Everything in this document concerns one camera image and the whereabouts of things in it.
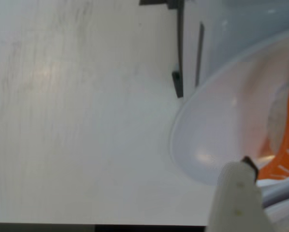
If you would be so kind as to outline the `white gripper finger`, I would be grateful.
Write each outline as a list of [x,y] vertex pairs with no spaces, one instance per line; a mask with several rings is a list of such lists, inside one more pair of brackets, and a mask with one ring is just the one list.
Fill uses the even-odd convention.
[[289,232],[289,178],[257,181],[262,205],[275,232]]
[[258,169],[249,157],[224,166],[219,176],[208,232],[269,232],[271,222],[256,185]]

